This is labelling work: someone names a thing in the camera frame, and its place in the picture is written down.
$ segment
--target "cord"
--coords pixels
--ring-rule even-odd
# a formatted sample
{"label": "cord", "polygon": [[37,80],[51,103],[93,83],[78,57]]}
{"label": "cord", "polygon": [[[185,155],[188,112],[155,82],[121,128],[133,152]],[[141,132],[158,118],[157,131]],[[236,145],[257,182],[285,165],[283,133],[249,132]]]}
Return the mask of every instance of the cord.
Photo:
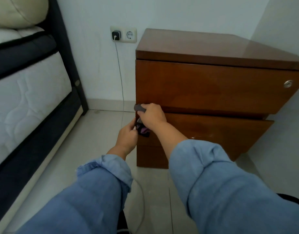
{"label": "cord", "polygon": [[[123,104],[122,104],[122,117],[121,117],[121,128],[122,128],[122,122],[124,120],[124,87],[122,85],[122,76],[121,76],[121,70],[120,70],[120,63],[119,63],[119,56],[118,56],[118,50],[117,50],[117,44],[115,42],[115,47],[116,47],[116,53],[117,53],[117,60],[118,60],[118,67],[119,67],[119,73],[120,73],[120,81],[121,81],[121,92],[122,92],[122,101],[123,101]],[[145,218],[145,197],[144,197],[144,191],[143,191],[143,188],[140,184],[140,182],[135,179],[134,177],[132,177],[132,179],[134,179],[136,181],[136,183],[139,185],[140,189],[141,189],[141,192],[142,192],[142,201],[143,201],[143,214],[142,214],[142,219],[141,219],[141,222],[140,224],[138,225],[136,231],[134,234],[137,234],[137,232],[139,231],[143,221],[144,221],[144,218]]]}

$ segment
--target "person's left hand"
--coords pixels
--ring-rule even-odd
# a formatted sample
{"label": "person's left hand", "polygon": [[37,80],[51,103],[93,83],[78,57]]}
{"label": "person's left hand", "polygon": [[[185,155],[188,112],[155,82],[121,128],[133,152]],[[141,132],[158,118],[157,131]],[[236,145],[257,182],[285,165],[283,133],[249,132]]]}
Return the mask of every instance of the person's left hand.
{"label": "person's left hand", "polygon": [[115,154],[126,159],[127,155],[136,147],[138,131],[134,129],[135,118],[118,133],[116,145],[107,154]]}

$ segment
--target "wall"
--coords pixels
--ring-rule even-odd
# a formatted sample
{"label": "wall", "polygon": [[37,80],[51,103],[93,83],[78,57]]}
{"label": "wall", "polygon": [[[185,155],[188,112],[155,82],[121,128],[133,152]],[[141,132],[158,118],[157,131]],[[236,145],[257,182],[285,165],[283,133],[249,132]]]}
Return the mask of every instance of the wall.
{"label": "wall", "polygon": [[[251,38],[269,0],[58,0],[89,99],[121,100],[110,26],[236,34]],[[135,49],[118,43],[125,100],[135,101]]]}
{"label": "wall", "polygon": [[[299,55],[299,0],[270,0],[252,40]],[[299,198],[299,90],[248,154],[266,184]]]}

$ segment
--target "tile floor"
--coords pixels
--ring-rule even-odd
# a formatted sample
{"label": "tile floor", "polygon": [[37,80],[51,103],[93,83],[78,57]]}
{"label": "tile floor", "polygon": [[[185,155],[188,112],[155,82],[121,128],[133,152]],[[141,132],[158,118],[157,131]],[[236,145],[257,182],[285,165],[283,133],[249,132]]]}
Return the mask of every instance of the tile floor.
{"label": "tile floor", "polygon": [[[123,125],[133,117],[134,113],[125,112]],[[121,128],[121,118],[122,112],[95,110],[81,117],[8,225],[6,233],[16,231],[48,200],[73,183],[79,165],[100,157],[114,146]],[[136,149],[126,161],[145,196],[145,219],[138,234],[198,233],[195,223],[185,213],[168,170],[137,167]],[[248,158],[242,159],[241,165],[256,173]],[[132,192],[124,208],[128,227],[133,233],[141,221],[143,209],[141,188],[133,181]]]}

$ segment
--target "bed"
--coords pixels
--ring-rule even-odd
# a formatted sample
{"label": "bed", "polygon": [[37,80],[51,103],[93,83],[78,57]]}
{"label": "bed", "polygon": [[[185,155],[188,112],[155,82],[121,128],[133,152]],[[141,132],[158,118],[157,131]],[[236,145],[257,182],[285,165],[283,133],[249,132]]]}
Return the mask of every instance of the bed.
{"label": "bed", "polygon": [[0,233],[88,110],[57,1],[8,1],[0,0]]}

